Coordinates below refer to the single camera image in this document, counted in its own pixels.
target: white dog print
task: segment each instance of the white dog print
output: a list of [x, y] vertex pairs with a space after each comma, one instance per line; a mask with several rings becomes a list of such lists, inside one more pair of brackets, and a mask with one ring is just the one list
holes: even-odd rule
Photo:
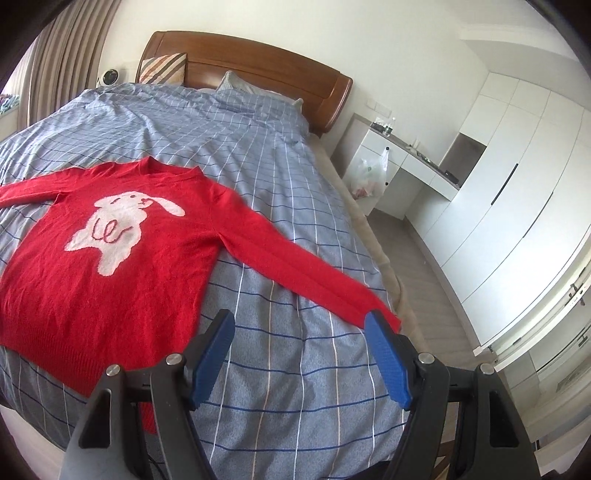
[[99, 274], [104, 277], [112, 275], [142, 237], [139, 224], [148, 216], [144, 209], [154, 202], [177, 217], [185, 214], [181, 207], [170, 200], [141, 192], [106, 197], [95, 202], [95, 207], [99, 209], [86, 222], [86, 226], [74, 234], [64, 250], [71, 252], [88, 247], [98, 248], [102, 254]]

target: light switch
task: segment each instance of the light switch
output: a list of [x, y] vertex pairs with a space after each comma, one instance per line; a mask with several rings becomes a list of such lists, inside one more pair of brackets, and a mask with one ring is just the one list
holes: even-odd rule
[[384, 119], [389, 119], [392, 115], [392, 110], [390, 110], [387, 106], [382, 105], [381, 103], [375, 104], [374, 110], [380, 114], [380, 116]]
[[373, 98], [368, 97], [367, 101], [365, 102], [365, 105], [368, 108], [375, 110], [376, 101]]

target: plastic bag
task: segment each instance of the plastic bag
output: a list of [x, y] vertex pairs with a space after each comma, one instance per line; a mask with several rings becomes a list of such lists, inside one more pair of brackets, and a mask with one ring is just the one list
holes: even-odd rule
[[386, 188], [388, 169], [388, 150], [379, 158], [353, 158], [347, 168], [346, 176], [349, 191], [355, 200], [365, 197], [381, 197]]

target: curtain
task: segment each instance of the curtain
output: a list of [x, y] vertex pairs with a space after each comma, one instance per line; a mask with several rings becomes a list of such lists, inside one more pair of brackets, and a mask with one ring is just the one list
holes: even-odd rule
[[33, 44], [25, 52], [21, 58], [21, 61], [18, 62], [17, 67], [12, 72], [12, 75], [10, 75], [8, 78], [2, 93], [7, 93], [9, 95], [20, 95], [22, 93], [22, 88], [24, 87], [27, 76], [27, 67], [31, 61], [34, 47], [35, 42], [33, 42]]
[[100, 54], [121, 0], [76, 0], [43, 29], [24, 73], [18, 128], [96, 86]]

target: pillow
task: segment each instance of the pillow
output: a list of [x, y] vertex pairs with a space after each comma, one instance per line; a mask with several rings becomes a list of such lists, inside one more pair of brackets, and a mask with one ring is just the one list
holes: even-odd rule
[[294, 100], [293, 98], [286, 97], [277, 92], [272, 92], [271, 90], [265, 90], [259, 88], [252, 83], [248, 83], [246, 80], [242, 80], [236, 72], [228, 70], [226, 74], [223, 76], [222, 81], [220, 82], [219, 86], [217, 87], [216, 91], [221, 92], [222, 90], [240, 90], [241, 92], [246, 93], [255, 93], [257, 95], [264, 95], [267, 97], [277, 98], [283, 102], [287, 102], [290, 105], [293, 105], [295, 108], [301, 112], [301, 106], [304, 104], [303, 99], [298, 98]]
[[182, 85], [186, 64], [186, 53], [146, 59], [139, 71], [139, 82], [152, 85]]

